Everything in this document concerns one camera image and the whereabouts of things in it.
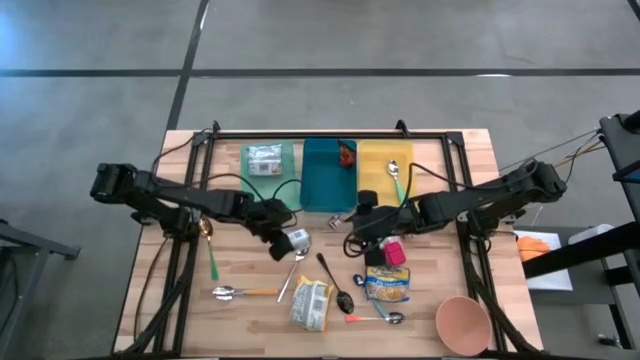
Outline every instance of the wooden tabletop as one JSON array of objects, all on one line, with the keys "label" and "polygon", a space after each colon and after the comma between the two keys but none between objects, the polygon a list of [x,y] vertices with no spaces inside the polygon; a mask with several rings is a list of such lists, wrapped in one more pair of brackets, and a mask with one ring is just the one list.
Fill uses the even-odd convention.
[{"label": "wooden tabletop", "polygon": [[[489,132],[484,129],[461,131],[464,133],[474,184],[494,179],[498,175],[498,167]],[[192,134],[192,131],[167,132],[163,152],[188,141]],[[414,161],[446,176],[440,142],[411,141],[414,144]],[[249,141],[217,140],[211,175],[240,173],[240,147],[247,143]],[[300,176],[303,141],[294,141],[294,144],[296,171]],[[183,182],[189,148],[184,147],[163,157],[158,167],[158,175]],[[462,179],[455,150],[453,159],[456,176]],[[199,157],[197,169],[201,168],[202,161],[203,154]],[[195,179],[199,178],[199,173],[196,173]],[[209,183],[209,189],[213,188],[239,189],[240,180],[232,177],[218,178]],[[446,191],[448,185],[429,174],[419,172],[415,189],[417,193]],[[322,252],[341,288],[353,297],[356,303],[354,314],[378,316],[375,308],[366,300],[363,291],[352,281],[353,274],[363,273],[363,259],[350,259],[342,253],[342,241],[349,231],[349,226],[341,228],[339,232],[333,232],[326,225],[328,217],[328,214],[319,213],[300,215],[300,224],[311,233],[313,246],[307,258],[299,264],[294,277],[304,274],[312,280],[330,282],[328,275],[315,259],[315,254]],[[441,231],[415,236],[404,242],[408,259],[406,266],[411,269],[411,300],[405,303],[385,304],[385,307],[388,311],[404,313],[407,316],[405,323],[395,326],[384,322],[347,324],[344,314],[337,308],[335,299],[332,299],[324,333],[308,332],[289,323],[295,279],[289,285],[281,303],[276,303],[275,297],[271,296],[247,296],[231,302],[214,299],[211,291],[218,285],[231,285],[236,288],[280,288],[294,261],[293,254],[287,255],[280,262],[273,261],[267,252],[267,245],[252,237],[239,225],[214,223],[214,228],[213,251],[220,280],[211,280],[206,239],[201,239],[185,328],[183,356],[454,355],[440,341],[435,327],[438,306],[451,296],[467,295],[458,238],[453,225]],[[116,337],[115,351],[122,350],[132,343],[136,305],[151,260],[162,242],[162,232],[158,226],[144,228]],[[492,243],[489,259],[498,302],[525,338],[534,346],[542,348],[513,236],[498,235],[492,239]],[[138,331],[144,328],[160,304],[170,247],[170,244],[165,245],[149,283]],[[177,306],[174,307],[169,321],[165,341],[168,346],[173,339],[176,312]]]}]

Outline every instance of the gray floor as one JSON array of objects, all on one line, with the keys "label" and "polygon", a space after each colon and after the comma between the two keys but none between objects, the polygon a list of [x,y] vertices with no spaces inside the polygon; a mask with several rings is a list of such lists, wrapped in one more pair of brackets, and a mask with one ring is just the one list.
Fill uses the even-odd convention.
[{"label": "gray floor", "polygon": [[[178,69],[198,4],[5,0],[0,69]],[[640,67],[639,35],[625,0],[213,0],[194,67]],[[108,353],[139,227],[126,208],[93,202],[89,187],[99,162],[149,167],[177,82],[0,78],[1,217],[83,248],[76,262],[47,265],[19,358]],[[227,129],[373,128],[402,118],[413,128],[489,128],[507,165],[637,110],[638,88],[640,77],[193,79],[178,128],[214,119]],[[567,194],[536,223],[631,220],[612,171],[605,152],[577,161]],[[628,290],[630,322],[640,324]],[[607,312],[536,306],[548,350],[637,358],[593,344],[613,332]]]}]

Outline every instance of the white paper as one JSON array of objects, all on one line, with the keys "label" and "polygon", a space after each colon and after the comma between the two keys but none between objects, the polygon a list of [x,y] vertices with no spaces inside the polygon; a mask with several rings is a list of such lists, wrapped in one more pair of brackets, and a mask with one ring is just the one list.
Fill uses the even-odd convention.
[{"label": "white paper", "polygon": [[[530,236],[532,238],[540,239],[549,245],[551,251],[560,249],[560,238],[558,234],[554,233],[540,233],[531,231],[514,231],[519,237]],[[564,290],[573,291],[571,285],[571,278],[569,277],[569,271],[567,269],[558,270],[556,272],[536,276],[531,279],[527,279],[527,286],[532,290]]]}]

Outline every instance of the white container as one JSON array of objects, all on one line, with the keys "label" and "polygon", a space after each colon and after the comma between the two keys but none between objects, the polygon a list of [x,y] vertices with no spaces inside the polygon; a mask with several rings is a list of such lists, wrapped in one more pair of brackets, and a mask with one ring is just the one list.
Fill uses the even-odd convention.
[{"label": "white container", "polygon": [[613,229],[613,226],[609,225],[609,224],[600,224],[598,226],[594,226],[590,229],[587,229],[583,232],[579,232],[575,235],[573,235],[572,237],[569,238],[569,245],[573,245],[575,243],[578,243],[582,240],[586,240],[588,238],[594,237],[596,235],[600,235],[603,233],[606,233],[607,231]]}]

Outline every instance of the metal stand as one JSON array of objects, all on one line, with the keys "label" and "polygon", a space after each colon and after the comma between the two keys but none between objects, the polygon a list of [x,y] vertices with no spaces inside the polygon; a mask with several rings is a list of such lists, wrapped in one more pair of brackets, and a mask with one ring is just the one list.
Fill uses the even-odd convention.
[{"label": "metal stand", "polygon": [[[628,117],[629,115],[621,114],[600,120],[600,139],[605,143],[618,172],[636,163],[639,157],[640,134],[628,131],[622,125],[623,120]],[[622,188],[634,214],[634,222],[573,245],[568,245],[568,237],[581,229],[523,228],[557,233],[563,245],[558,250],[524,262],[523,268],[527,278],[568,269],[574,291],[534,291],[532,296],[553,303],[608,305],[620,344],[625,349],[635,349],[615,287],[632,283],[640,296],[640,184],[625,182],[622,183]],[[624,255],[627,265],[609,269],[606,258],[619,253]]]},{"label": "metal stand", "polygon": [[[9,351],[14,336],[19,333],[20,328],[24,323],[27,310],[33,301],[38,280],[40,280],[40,275],[42,275],[42,271],[44,270],[44,265],[47,262],[49,254],[59,254],[64,256],[65,260],[75,260],[78,257],[80,248],[72,248],[55,241],[18,230],[1,219],[0,239],[6,241],[1,245],[1,251],[8,251],[10,254],[9,256],[26,253],[35,257],[31,270],[29,271],[29,275],[27,276],[26,283],[21,285],[19,289],[16,289],[16,291],[18,291],[17,303],[12,313],[7,315],[10,316],[10,318],[4,333],[0,334],[0,359],[4,359]],[[3,269],[5,266],[6,261],[5,263],[0,264],[0,267]]]}]

